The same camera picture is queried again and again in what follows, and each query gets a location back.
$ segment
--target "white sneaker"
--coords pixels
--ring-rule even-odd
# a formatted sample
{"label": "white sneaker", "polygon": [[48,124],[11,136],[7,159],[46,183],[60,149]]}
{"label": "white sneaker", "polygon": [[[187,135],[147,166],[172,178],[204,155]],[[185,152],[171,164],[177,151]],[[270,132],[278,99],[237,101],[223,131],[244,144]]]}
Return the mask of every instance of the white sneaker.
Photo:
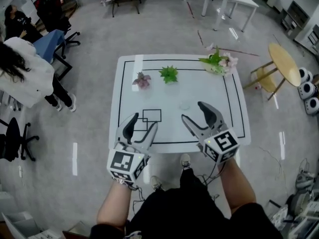
{"label": "white sneaker", "polygon": [[180,157],[180,164],[183,169],[188,169],[190,168],[190,156],[187,153],[184,153]]}
{"label": "white sneaker", "polygon": [[157,176],[152,176],[151,177],[151,186],[152,186],[154,191],[157,190],[157,189],[163,189],[162,183],[161,183],[160,179]]}
{"label": "white sneaker", "polygon": [[72,93],[70,93],[69,95],[70,95],[70,98],[72,99],[72,105],[69,107],[69,109],[70,109],[71,112],[75,112],[75,110],[76,110],[76,105],[75,105],[76,97]]}
{"label": "white sneaker", "polygon": [[58,101],[58,105],[55,108],[59,112],[62,110],[62,105],[60,104],[60,99],[57,99],[57,101]]}

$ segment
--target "white desk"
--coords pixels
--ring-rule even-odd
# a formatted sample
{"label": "white desk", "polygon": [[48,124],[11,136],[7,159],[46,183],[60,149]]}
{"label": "white desk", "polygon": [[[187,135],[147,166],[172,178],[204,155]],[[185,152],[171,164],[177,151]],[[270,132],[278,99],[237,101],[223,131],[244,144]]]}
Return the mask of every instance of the white desk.
{"label": "white desk", "polygon": [[[209,2],[209,1],[210,1],[210,0],[205,0],[205,2],[204,2],[203,11],[202,11],[202,13],[201,13],[202,16],[205,16],[205,15],[206,15],[207,6],[208,6],[208,2]],[[234,6],[233,6],[233,8],[232,8],[232,10],[231,10],[231,13],[230,13],[230,15],[229,15],[230,18],[232,17],[234,10],[235,10],[235,8],[237,7],[237,4],[239,4],[239,3],[245,4],[245,5],[250,6],[250,7],[253,8],[252,11],[251,11],[251,13],[250,13],[250,15],[249,15],[249,17],[248,17],[248,19],[247,19],[247,21],[246,21],[246,23],[245,23],[245,25],[244,25],[244,27],[243,27],[243,29],[242,29],[242,31],[245,32],[245,28],[246,28],[247,24],[249,23],[249,21],[250,21],[251,18],[253,17],[253,15],[254,15],[256,9],[259,7],[259,6],[258,6],[254,1],[252,1],[252,0],[223,0],[223,3],[222,3],[222,5],[221,5],[221,7],[220,7],[220,12],[219,12],[219,14],[218,14],[218,16],[217,16],[217,21],[216,21],[216,23],[213,25],[213,29],[214,29],[215,31],[218,30],[219,24],[220,24],[220,22],[221,22],[221,18],[222,18],[222,16],[223,16],[224,13],[225,13],[225,9],[226,9],[226,6],[227,6],[227,2],[229,2],[229,1],[230,1],[230,2],[234,2]]]}
{"label": "white desk", "polygon": [[[206,72],[202,55],[136,55],[120,57],[116,69],[110,119],[109,148],[114,147],[116,130],[128,116],[139,113],[132,140],[141,140],[153,121],[159,124],[151,146],[155,153],[198,152],[196,137],[181,120],[185,114],[199,126],[206,127],[203,112],[197,105],[203,101],[222,112],[233,127],[241,144],[250,143],[250,128],[243,89],[238,74],[228,77]],[[178,69],[177,83],[165,84],[162,67]],[[132,85],[137,73],[151,76],[148,89]]]}

